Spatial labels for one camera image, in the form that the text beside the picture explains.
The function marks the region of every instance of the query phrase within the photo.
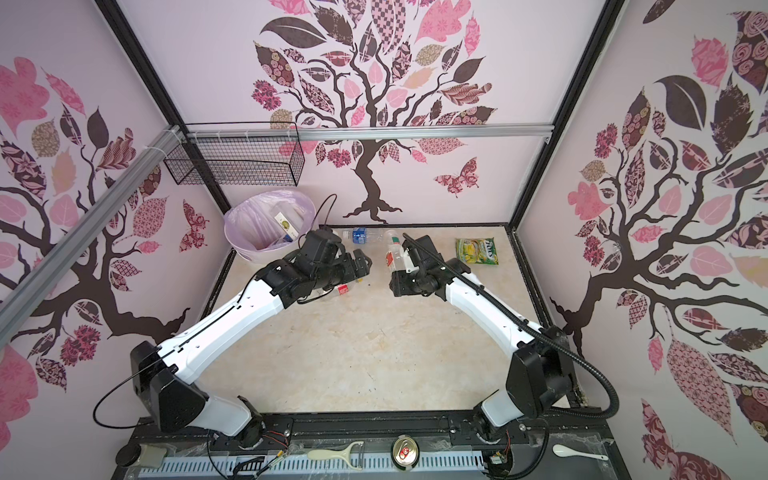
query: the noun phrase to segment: green chip bag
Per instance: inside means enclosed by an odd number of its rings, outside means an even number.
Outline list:
[[[492,238],[457,238],[456,256],[464,263],[498,265],[496,245]]]

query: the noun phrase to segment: butterfly decal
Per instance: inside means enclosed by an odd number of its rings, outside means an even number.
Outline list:
[[[472,158],[462,168],[462,172],[458,177],[453,175],[439,175],[435,177],[435,181],[448,188],[450,194],[454,194],[458,198],[458,193],[464,190],[464,187],[477,187],[478,176],[475,171],[478,169],[477,157]]]
[[[205,220],[203,214],[197,214],[191,205],[184,200],[184,216],[187,218],[187,223],[190,224],[190,229],[181,238],[179,244],[179,251],[184,252],[192,247],[200,248],[205,245],[205,236],[200,232],[205,230],[205,224],[210,220]]]

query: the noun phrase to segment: tree decal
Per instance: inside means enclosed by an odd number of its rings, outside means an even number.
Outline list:
[[[668,7],[671,2],[657,4]],[[737,48],[762,40],[750,58],[764,63],[768,15],[731,15],[737,20]],[[724,45],[717,39],[694,39],[692,61],[698,80],[684,75],[659,79],[665,105],[651,105],[641,90],[620,127],[609,124],[598,132],[598,159],[581,170],[584,181],[568,194],[574,214],[584,221],[575,236],[584,241],[584,259],[591,270],[586,294],[576,310],[550,300],[565,320],[563,330],[583,355],[583,329],[595,304],[607,291],[618,291],[616,308],[626,309],[629,328],[650,333],[648,359],[654,371],[666,365],[690,402],[736,441],[732,392],[735,405],[768,441],[768,376],[764,367],[743,356],[763,348],[768,333],[737,325],[737,317],[715,318],[707,310],[725,304],[768,316],[768,307],[734,290],[743,282],[732,281],[740,274],[744,281],[768,286],[768,259],[753,251],[768,247],[768,215],[743,215],[768,201],[763,175],[768,136],[759,137],[759,147],[744,141],[760,134],[750,95],[760,106],[765,104],[765,76],[760,68],[742,68],[747,59],[736,49],[729,64]],[[707,104],[705,91],[715,91],[713,85],[718,88],[715,102]],[[674,129],[668,122],[676,124]],[[667,134],[670,130],[680,133]],[[744,253],[728,255],[734,247]],[[697,287],[697,294],[681,294],[678,287]],[[657,326],[665,320],[670,337]],[[684,334],[699,346],[720,346],[731,353],[702,353],[683,341]],[[763,386],[743,386],[743,380]],[[655,415],[647,404],[644,408],[647,415]],[[649,432],[644,436],[647,459],[657,468],[671,465],[671,478],[678,478],[681,469],[702,468],[708,478],[727,478],[696,455],[675,453],[663,429],[649,427]]]
[[[281,121],[321,128],[484,124],[495,110],[477,106],[492,85],[470,84],[483,58],[469,58],[481,36],[478,21],[467,15],[469,0],[455,5],[452,0],[345,0],[310,2],[311,8],[304,1],[270,1],[287,14],[313,16],[276,18],[262,28],[263,40],[254,42],[268,80],[255,81],[251,96],[273,112],[273,127],[280,127]],[[370,17],[366,17],[368,5]],[[405,37],[410,22],[418,22],[418,34]],[[274,41],[274,35],[290,47],[263,45],[263,41]],[[422,38],[432,40],[412,50]],[[450,104],[454,108],[443,111]],[[462,145],[457,138],[302,144],[306,154],[314,151],[318,164],[328,160],[336,168],[350,166],[365,186],[366,199],[344,217],[368,212],[381,223],[387,221],[379,217],[380,212],[402,209],[382,199],[372,161],[399,163],[410,157],[425,163],[425,154],[446,154]],[[289,146],[288,155],[293,151]],[[454,195],[475,186],[476,159],[467,160],[471,167],[458,177],[441,175],[435,181]]]
[[[18,122],[7,122],[13,135],[19,122],[48,115],[38,106],[15,108],[15,102],[26,102],[19,92],[32,92],[36,98],[48,98],[50,94],[47,88],[35,83],[37,69],[31,61],[16,58],[14,63],[17,74],[0,67],[0,80],[3,75],[11,79],[0,81],[2,116],[9,118],[14,112],[21,112]],[[22,148],[18,138],[14,140],[0,131],[2,157],[8,165],[9,180],[16,184],[0,187],[0,231],[6,240],[15,238],[12,243],[0,242],[0,269],[8,269],[17,262],[22,268],[16,279],[0,273],[0,283],[11,290],[51,252],[56,239],[61,237],[57,230],[67,233],[96,203],[95,186],[104,182],[109,188],[114,184],[107,172],[127,168],[136,156],[130,128],[111,140],[97,108],[86,115],[85,106],[72,87],[52,74],[46,74],[46,79],[61,100],[61,113],[32,131],[29,144],[38,157]],[[88,172],[87,181],[78,182],[77,187],[75,161],[82,162]],[[51,165],[52,178],[47,177],[46,165]],[[179,330],[188,309],[163,324],[154,317],[121,312],[116,301],[117,295],[130,291],[129,279],[141,274],[130,257],[153,253],[161,246],[149,240],[160,229],[165,216],[166,198],[151,197],[160,180],[161,170],[157,167],[72,266],[77,283],[43,300],[31,315],[47,317],[48,322],[13,336],[12,341],[27,335],[38,336],[28,358],[37,357],[30,361],[35,364],[37,376],[45,382],[66,390],[67,368],[93,359],[98,354],[99,342],[108,336],[137,333],[159,343]],[[191,218],[190,224],[194,221],[204,227],[202,216]],[[134,236],[145,241],[119,245]],[[30,261],[32,254],[36,257]]]

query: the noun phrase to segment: black mesh basket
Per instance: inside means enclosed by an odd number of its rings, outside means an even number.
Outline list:
[[[221,132],[188,135],[165,158],[165,166],[179,185],[279,185],[295,187],[304,168],[299,132],[293,128],[259,131],[241,136]]]

